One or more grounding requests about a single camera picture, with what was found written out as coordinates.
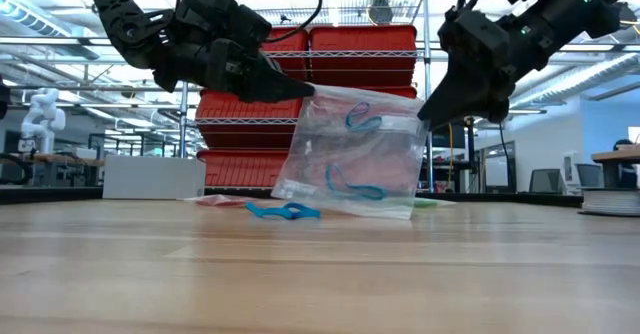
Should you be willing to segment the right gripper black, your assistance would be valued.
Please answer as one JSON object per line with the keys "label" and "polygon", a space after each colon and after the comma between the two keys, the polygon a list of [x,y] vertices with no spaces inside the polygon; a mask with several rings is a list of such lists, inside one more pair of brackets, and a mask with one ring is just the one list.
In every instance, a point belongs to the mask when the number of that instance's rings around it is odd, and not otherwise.
{"label": "right gripper black", "polygon": [[509,114],[515,84],[532,70],[543,69],[552,54],[587,30],[596,0],[538,0],[519,16],[491,21],[478,15],[479,66],[448,62],[440,84],[418,113],[436,129],[466,116],[501,124]]}

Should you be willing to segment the blue rubber band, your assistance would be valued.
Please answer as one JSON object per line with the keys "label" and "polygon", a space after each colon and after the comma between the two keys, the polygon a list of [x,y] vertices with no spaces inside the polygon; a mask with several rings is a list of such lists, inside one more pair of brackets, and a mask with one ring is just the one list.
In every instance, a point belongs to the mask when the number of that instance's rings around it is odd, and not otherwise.
{"label": "blue rubber band", "polygon": [[379,186],[349,182],[335,164],[326,167],[324,176],[327,189],[336,197],[365,201],[381,201],[387,197],[387,191]]}
{"label": "blue rubber band", "polygon": [[370,115],[371,105],[367,102],[356,104],[345,117],[345,127],[352,132],[373,131],[380,128],[381,116]]}
{"label": "blue rubber band", "polygon": [[284,207],[268,207],[263,208],[252,202],[247,202],[245,204],[245,208],[251,212],[254,216],[259,218],[265,217],[280,217],[286,220],[291,220],[293,218],[292,212]]}
{"label": "blue rubber band", "polygon": [[286,210],[287,214],[286,217],[289,220],[297,220],[297,219],[306,219],[306,218],[313,218],[313,219],[320,219],[321,218],[321,212],[317,209],[308,207],[306,205],[300,204],[300,203],[287,203],[283,206],[283,208]]}

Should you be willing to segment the dark office chair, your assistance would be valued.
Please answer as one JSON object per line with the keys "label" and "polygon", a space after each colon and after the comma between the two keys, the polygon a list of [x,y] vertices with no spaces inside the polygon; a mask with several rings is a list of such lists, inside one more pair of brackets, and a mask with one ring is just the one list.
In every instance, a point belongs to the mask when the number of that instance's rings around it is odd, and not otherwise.
{"label": "dark office chair", "polygon": [[530,193],[563,194],[564,182],[559,169],[535,169],[531,172]]}
{"label": "dark office chair", "polygon": [[596,164],[577,164],[579,185],[582,188],[601,188],[604,185],[603,171]]}

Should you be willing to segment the grey round fan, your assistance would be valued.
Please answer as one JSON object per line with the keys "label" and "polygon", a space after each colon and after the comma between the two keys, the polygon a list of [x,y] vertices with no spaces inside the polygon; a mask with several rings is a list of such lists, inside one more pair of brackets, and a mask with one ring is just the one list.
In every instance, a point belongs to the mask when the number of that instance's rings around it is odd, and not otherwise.
{"label": "grey round fan", "polygon": [[366,13],[369,21],[375,26],[390,25],[394,18],[389,0],[371,0]]}

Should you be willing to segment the person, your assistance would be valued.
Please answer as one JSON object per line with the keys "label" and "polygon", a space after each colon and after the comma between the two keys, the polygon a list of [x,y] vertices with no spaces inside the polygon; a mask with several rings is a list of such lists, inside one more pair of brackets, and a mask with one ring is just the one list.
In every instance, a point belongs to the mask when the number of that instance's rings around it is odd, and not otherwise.
{"label": "person", "polygon": [[[631,146],[633,142],[629,139],[620,139],[614,146],[614,151],[623,150],[625,146]],[[638,175],[633,164],[623,163],[617,167],[618,174],[616,179],[616,187],[621,189],[637,189]]]}

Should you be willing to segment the wooden rolling table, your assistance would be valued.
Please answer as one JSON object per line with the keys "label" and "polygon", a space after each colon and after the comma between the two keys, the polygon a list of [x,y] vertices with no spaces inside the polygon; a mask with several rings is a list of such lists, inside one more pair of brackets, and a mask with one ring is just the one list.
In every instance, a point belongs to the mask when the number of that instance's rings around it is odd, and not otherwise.
{"label": "wooden rolling table", "polygon": [[592,154],[591,159],[602,167],[604,187],[621,189],[616,187],[617,167],[623,163],[633,164],[637,172],[637,168],[640,168],[640,145],[625,146],[623,150],[619,151]]}

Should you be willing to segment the white wall dispenser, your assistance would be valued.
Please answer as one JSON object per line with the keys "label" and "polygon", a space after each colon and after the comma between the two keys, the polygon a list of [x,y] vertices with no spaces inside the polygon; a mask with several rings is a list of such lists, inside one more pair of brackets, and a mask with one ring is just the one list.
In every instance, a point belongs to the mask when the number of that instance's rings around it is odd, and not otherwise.
{"label": "white wall dispenser", "polygon": [[568,151],[562,156],[562,174],[567,188],[578,188],[580,178],[577,165],[582,163],[582,155],[579,151]]}

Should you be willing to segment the silver ventilation duct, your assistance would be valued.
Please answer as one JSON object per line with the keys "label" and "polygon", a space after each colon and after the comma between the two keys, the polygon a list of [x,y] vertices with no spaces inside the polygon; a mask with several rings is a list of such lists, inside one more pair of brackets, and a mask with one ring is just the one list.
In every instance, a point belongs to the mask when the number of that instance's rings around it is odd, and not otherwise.
{"label": "silver ventilation duct", "polygon": [[521,109],[563,101],[585,90],[622,77],[638,67],[640,67],[640,53],[628,53],[584,69],[571,69],[548,81],[541,89],[531,89],[512,99],[510,108]]}

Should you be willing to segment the black aluminium table frame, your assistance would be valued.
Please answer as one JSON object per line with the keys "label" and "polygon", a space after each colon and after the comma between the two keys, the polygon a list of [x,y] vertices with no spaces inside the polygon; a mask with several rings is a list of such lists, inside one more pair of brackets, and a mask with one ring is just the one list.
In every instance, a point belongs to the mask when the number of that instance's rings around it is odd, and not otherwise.
{"label": "black aluminium table frame", "polygon": [[[270,190],[264,188],[206,188],[205,195],[228,194],[246,196],[258,199],[267,199]],[[61,202],[101,199],[103,189],[101,187],[85,188],[0,188],[0,205],[25,204],[39,202]],[[474,194],[474,193],[430,193],[424,190],[418,191],[419,198],[445,200],[452,202],[504,202],[529,205],[542,205],[554,207],[580,208],[583,203],[582,196],[565,196],[559,194]]]}

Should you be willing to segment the wooden workbench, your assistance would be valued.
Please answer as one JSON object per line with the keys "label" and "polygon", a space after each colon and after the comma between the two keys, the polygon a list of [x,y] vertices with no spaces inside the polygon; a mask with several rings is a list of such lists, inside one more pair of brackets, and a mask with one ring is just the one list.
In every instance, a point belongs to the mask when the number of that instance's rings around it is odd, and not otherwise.
{"label": "wooden workbench", "polygon": [[[18,169],[20,176],[4,178],[2,169],[5,167]],[[101,185],[100,172],[103,167],[103,160],[83,159],[71,152],[2,153],[0,154],[0,186],[97,187]]]}

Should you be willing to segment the white cardboard box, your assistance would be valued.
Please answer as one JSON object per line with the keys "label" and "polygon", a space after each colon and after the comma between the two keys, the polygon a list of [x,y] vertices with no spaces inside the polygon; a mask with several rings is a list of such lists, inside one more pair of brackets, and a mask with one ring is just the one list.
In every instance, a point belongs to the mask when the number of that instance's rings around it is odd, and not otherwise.
{"label": "white cardboard box", "polygon": [[178,200],[204,195],[206,166],[197,159],[109,155],[104,171],[104,199]]}

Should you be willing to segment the white framed board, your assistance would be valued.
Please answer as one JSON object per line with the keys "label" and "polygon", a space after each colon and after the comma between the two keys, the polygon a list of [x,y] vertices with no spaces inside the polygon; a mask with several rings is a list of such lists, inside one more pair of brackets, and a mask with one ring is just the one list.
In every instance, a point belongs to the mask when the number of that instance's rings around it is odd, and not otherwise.
{"label": "white framed board", "polygon": [[514,142],[481,150],[483,185],[489,193],[513,193],[517,189]]}

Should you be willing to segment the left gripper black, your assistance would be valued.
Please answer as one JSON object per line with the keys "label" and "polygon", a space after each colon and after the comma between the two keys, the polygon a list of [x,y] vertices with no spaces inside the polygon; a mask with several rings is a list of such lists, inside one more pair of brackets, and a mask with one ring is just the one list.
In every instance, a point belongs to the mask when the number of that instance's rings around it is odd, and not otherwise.
{"label": "left gripper black", "polygon": [[155,83],[168,92],[182,81],[233,93],[244,102],[276,103],[315,94],[312,85],[287,76],[276,61],[229,39],[167,44],[152,72]]}

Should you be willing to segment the dark monitor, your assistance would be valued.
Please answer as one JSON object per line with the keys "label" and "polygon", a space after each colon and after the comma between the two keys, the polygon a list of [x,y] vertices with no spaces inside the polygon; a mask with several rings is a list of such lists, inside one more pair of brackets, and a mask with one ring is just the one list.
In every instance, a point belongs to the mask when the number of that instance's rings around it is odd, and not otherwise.
{"label": "dark monitor", "polygon": [[466,131],[463,124],[447,124],[432,132],[433,147],[466,148]]}

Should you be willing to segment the black upright stand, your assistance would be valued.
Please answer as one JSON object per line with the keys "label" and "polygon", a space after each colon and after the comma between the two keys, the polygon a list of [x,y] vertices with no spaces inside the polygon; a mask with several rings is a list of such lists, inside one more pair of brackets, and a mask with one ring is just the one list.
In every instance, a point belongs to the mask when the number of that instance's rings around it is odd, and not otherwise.
{"label": "black upright stand", "polygon": [[468,193],[474,185],[476,178],[476,158],[475,158],[475,120],[472,116],[469,116],[465,119],[465,128],[467,129],[467,154],[468,154],[468,177],[469,183],[467,184],[467,189],[465,190]]}

